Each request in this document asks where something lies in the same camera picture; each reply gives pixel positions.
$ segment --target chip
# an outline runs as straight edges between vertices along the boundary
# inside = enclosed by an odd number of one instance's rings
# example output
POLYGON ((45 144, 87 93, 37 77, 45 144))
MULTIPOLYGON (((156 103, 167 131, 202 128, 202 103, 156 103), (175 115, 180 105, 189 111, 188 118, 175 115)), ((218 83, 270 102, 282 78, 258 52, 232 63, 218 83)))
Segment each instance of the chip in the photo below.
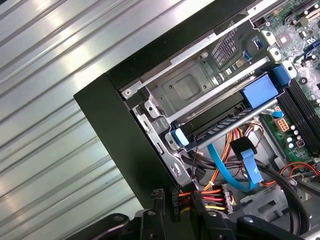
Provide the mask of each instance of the chip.
POLYGON ((286 31, 280 33, 275 38, 280 48, 285 48, 286 46, 288 46, 293 42, 291 36, 286 31))

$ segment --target yellow wire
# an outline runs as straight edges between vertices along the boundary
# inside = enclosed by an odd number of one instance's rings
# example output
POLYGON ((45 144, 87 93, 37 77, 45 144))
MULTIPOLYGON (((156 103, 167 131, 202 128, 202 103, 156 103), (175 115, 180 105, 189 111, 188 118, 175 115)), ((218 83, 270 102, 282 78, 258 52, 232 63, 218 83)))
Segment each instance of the yellow wire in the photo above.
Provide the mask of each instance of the yellow wire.
POLYGON ((205 206, 205 208, 207 208, 207 209, 216 209, 216 210, 226 210, 225 207, 221 207, 221 206, 205 206))
POLYGON ((186 207, 186 208, 182 209, 181 212, 180 212, 180 215, 185 213, 185 212, 188 212, 188 211, 190 211, 190 207, 186 207))

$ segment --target red cable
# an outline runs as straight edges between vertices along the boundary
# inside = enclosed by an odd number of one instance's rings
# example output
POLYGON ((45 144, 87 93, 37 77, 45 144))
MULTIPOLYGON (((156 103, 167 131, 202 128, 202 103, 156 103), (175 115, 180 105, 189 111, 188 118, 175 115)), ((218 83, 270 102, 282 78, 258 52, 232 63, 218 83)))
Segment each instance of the red cable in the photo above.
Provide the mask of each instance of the red cable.
POLYGON ((203 199, 204 200, 210 200, 210 201, 216 201, 216 202, 221 202, 221 201, 225 200, 223 198, 215 198, 215 197, 209 197, 209 196, 204 196, 203 199))

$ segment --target screw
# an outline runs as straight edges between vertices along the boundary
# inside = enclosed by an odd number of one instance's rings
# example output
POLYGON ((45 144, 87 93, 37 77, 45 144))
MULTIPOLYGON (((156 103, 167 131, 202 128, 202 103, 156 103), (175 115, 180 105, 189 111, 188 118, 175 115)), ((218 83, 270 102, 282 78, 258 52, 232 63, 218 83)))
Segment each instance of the screw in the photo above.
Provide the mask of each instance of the screw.
POLYGON ((211 212, 209 212, 209 215, 212 216, 212 217, 216 217, 217 213, 215 211, 211 211, 211 212))
POLYGON ((156 213, 154 211, 148 211, 148 215, 149 216, 154 216, 154 215, 156 215, 156 213))
POLYGON ((115 220, 115 221, 117 221, 117 222, 121 222, 121 221, 124 220, 124 218, 123 218, 122 216, 115 216, 115 217, 113 218, 113 220, 115 220))
POLYGON ((247 223, 250 223, 250 224, 252 224, 254 222, 254 220, 251 217, 248 217, 248 216, 245 216, 243 218, 243 220, 245 220, 247 223))
POLYGON ((124 95, 129 97, 131 95, 131 90, 130 89, 125 90, 124 95))

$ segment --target orange wire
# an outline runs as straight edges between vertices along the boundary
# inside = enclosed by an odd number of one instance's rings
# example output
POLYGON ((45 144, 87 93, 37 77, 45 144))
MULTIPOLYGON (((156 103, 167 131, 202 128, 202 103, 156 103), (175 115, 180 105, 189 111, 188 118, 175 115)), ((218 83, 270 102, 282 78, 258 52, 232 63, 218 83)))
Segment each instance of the orange wire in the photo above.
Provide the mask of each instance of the orange wire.
MULTIPOLYGON (((236 128, 235 130, 235 138, 236 139, 238 139, 238 138, 241 138, 241 137, 243 137, 243 131, 240 129, 240 128, 236 128)), ((228 137, 228 140, 229 141, 227 141, 227 144, 230 144, 230 142, 232 142, 232 140, 233 140, 233 133, 229 133, 229 137, 228 137)), ((223 163, 226 163, 227 161, 228 161, 228 159, 229 159, 229 156, 230 156, 230 152, 229 152, 229 154, 227 155, 227 153, 228 153, 228 151, 223 151, 223 153, 222 153, 222 159, 224 160, 223 161, 223 163)), ((212 178, 211 178, 211 182, 212 183, 214 183, 215 181, 216 181, 216 179, 217 179, 217 177, 218 177, 218 175, 219 175, 219 170, 217 169, 217 170, 215 170, 215 172, 214 172, 214 174, 213 174, 213 176, 212 176, 212 178)), ((211 183, 209 183, 206 187, 205 187, 205 189, 204 190, 208 190, 209 188, 210 188, 210 186, 211 186, 211 183)))
MULTIPOLYGON (((281 169, 280 174, 282 175, 287 168, 289 168, 289 167, 291 167, 293 165, 297 165, 297 164, 299 165, 299 168, 307 167, 307 168, 311 169, 317 176, 319 176, 319 174, 320 174, 320 172, 318 170, 316 170, 314 167, 312 167, 311 165, 309 165, 309 164, 307 164, 305 162, 299 162, 299 161, 298 162, 289 163, 288 165, 284 166, 281 169)), ((275 184, 275 183, 276 183, 276 181, 264 182, 264 184, 267 185, 267 186, 270 186, 270 185, 275 184)))
MULTIPOLYGON (((201 192, 201 194, 216 194, 221 191, 222 191, 221 189, 217 189, 217 190, 213 190, 213 191, 196 191, 196 192, 201 192)), ((191 193, 193 193, 193 192, 180 193, 178 196, 185 197, 185 196, 189 196, 191 193)))
MULTIPOLYGON (((227 137, 227 141, 226 141, 226 145, 225 145, 225 148, 224 148, 222 156, 221 156, 221 158, 224 160, 224 162, 226 160, 228 160, 228 158, 229 158, 229 156, 227 156, 227 153, 229 150, 228 145, 232 142, 232 140, 233 140, 233 133, 229 132, 228 137, 227 137)), ((215 170, 215 172, 210 180, 211 183, 213 183, 216 180, 218 174, 219 174, 219 170, 217 169, 217 170, 215 170)), ((207 191, 211 187, 210 182, 205 186, 205 188, 203 189, 204 191, 207 191)))
POLYGON ((297 170, 297 169, 299 169, 299 168, 305 168, 305 167, 311 169, 317 176, 319 176, 319 171, 316 170, 315 168, 313 168, 312 166, 310 166, 310 165, 309 165, 309 166, 299 165, 299 166, 295 166, 294 168, 291 169, 290 174, 289 174, 289 178, 292 177, 292 175, 294 174, 294 171, 295 171, 295 170, 297 170))

